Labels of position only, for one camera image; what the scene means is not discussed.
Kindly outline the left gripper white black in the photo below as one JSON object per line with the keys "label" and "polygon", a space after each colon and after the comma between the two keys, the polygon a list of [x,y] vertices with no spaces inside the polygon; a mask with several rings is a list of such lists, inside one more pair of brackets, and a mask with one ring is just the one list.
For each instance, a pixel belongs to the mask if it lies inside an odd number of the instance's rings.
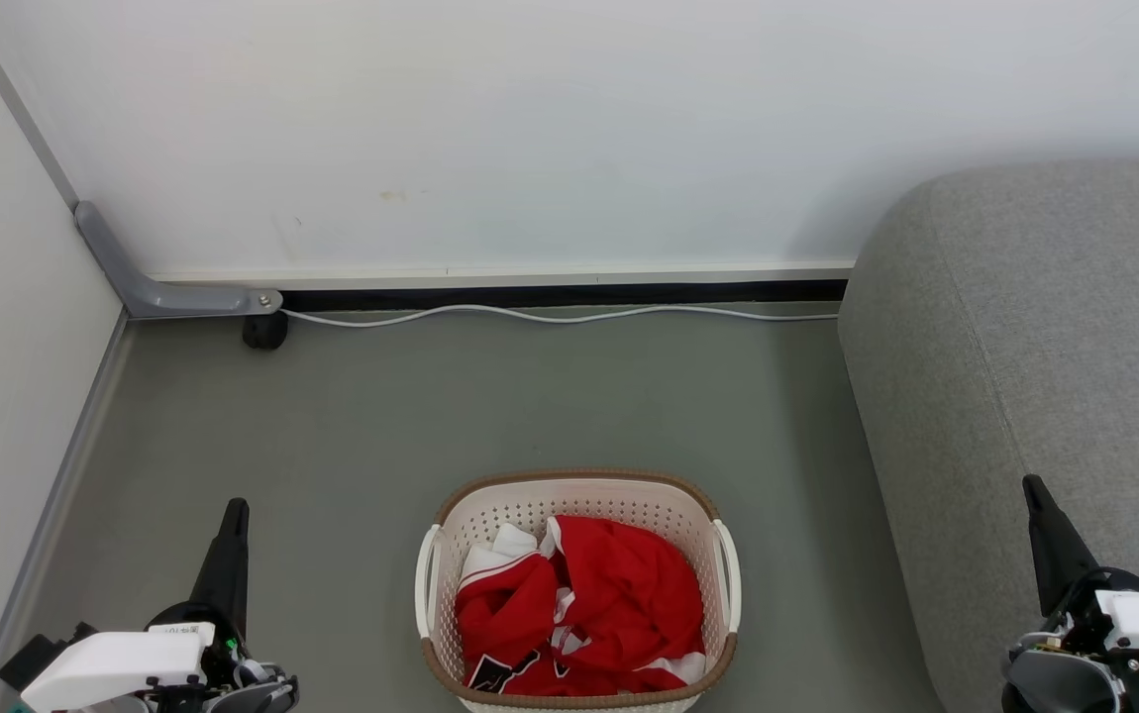
{"label": "left gripper white black", "polygon": [[192,585],[141,631],[81,629],[59,644],[40,637],[21,651],[19,696],[36,712],[93,707],[123,696],[181,689],[208,694],[235,685],[248,658],[249,505],[230,498]]}

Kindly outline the red and white jersey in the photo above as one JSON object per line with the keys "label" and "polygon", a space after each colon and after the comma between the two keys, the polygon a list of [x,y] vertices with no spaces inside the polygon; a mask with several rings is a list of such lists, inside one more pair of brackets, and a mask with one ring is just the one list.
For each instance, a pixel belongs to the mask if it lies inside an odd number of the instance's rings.
{"label": "red and white jersey", "polygon": [[659,534],[558,515],[469,548],[454,599],[462,685],[530,698],[677,690],[708,667],[699,581]]}

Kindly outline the grey fabric sofa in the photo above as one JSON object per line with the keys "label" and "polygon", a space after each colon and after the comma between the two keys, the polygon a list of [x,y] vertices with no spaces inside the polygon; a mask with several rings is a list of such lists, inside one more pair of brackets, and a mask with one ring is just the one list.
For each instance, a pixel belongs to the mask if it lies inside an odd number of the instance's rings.
{"label": "grey fabric sofa", "polygon": [[1000,661],[1042,618],[1025,475],[1139,576],[1139,158],[919,185],[838,338],[933,690],[1000,713]]}

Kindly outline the black caster wheel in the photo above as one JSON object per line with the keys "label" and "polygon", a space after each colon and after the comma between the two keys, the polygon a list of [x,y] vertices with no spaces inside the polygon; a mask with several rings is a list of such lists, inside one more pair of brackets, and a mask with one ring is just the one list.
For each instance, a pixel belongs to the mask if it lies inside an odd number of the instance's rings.
{"label": "black caster wheel", "polygon": [[241,341],[253,351],[276,351],[287,339],[289,321],[289,317],[282,312],[245,315]]}

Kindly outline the grey metal partition foot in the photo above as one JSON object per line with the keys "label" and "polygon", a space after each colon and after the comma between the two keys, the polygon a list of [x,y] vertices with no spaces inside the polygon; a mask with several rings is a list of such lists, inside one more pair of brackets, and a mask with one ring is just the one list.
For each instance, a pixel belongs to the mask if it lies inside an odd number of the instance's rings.
{"label": "grey metal partition foot", "polygon": [[106,218],[89,200],[80,200],[74,207],[74,226],[131,319],[271,315],[281,308],[281,293],[274,289],[154,280],[136,267]]}

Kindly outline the white laundry basket brown rim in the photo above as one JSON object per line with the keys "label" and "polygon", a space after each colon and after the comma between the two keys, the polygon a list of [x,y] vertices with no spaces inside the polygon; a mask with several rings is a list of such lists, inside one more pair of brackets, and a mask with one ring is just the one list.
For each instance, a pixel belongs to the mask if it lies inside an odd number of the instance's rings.
{"label": "white laundry basket brown rim", "polygon": [[[699,581],[702,640],[708,667],[677,690],[603,698],[530,698],[478,692],[462,685],[462,646],[454,599],[462,562],[503,524],[542,538],[552,516],[589,516],[665,538]],[[425,661],[468,713],[688,713],[724,675],[741,622],[741,566],[734,536],[708,495],[673,475],[618,469],[570,469],[497,475],[466,484],[446,500],[417,554],[413,610]]]}

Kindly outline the grey partition bottom rail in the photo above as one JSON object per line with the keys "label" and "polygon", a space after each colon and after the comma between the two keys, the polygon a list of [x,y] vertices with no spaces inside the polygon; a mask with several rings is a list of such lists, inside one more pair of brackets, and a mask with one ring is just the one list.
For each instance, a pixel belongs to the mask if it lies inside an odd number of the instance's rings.
{"label": "grey partition bottom rail", "polygon": [[[95,450],[95,443],[103,429],[109,403],[123,372],[129,352],[128,343],[132,341],[126,337],[129,326],[129,311],[122,310],[72,432],[65,456],[62,458],[59,470],[46,498],[43,513],[36,523],[34,536],[31,538],[18,576],[14,581],[11,596],[5,604],[5,612],[0,618],[0,667],[28,637],[28,624],[34,617],[36,601],[46,585],[54,550],[68,519],[68,510],[75,500],[82,474],[87,469],[91,451]],[[8,713],[17,699],[18,695],[0,681],[0,713]]]}

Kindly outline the white partition bottom rail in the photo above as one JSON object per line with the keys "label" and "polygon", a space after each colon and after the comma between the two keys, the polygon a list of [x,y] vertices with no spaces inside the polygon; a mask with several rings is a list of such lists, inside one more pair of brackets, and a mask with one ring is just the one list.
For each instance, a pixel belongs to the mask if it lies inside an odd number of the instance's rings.
{"label": "white partition bottom rail", "polygon": [[854,260],[748,263],[639,263],[598,267],[439,267],[439,269],[306,269],[224,272],[151,272],[156,281],[186,287],[248,287],[276,290],[421,290],[587,285],[724,284],[846,279]]}

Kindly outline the grey partition corner post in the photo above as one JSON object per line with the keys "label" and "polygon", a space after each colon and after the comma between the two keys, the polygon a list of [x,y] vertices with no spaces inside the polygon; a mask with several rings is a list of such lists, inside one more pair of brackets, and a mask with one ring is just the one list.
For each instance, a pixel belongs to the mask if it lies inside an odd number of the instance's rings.
{"label": "grey partition corner post", "polygon": [[13,80],[9,77],[7,71],[5,71],[2,63],[0,63],[0,98],[5,101],[5,107],[13,114],[14,122],[17,123],[23,136],[26,137],[36,158],[43,164],[43,169],[46,169],[50,181],[54,182],[54,188],[62,195],[62,199],[65,202],[68,211],[74,212],[79,203],[79,195],[74,186],[71,185],[65,171],[59,166],[59,161],[54,156],[54,150],[50,149],[48,141],[46,141],[43,132],[36,126],[35,118],[31,116],[25,100],[19,95],[17,87],[14,87]]}

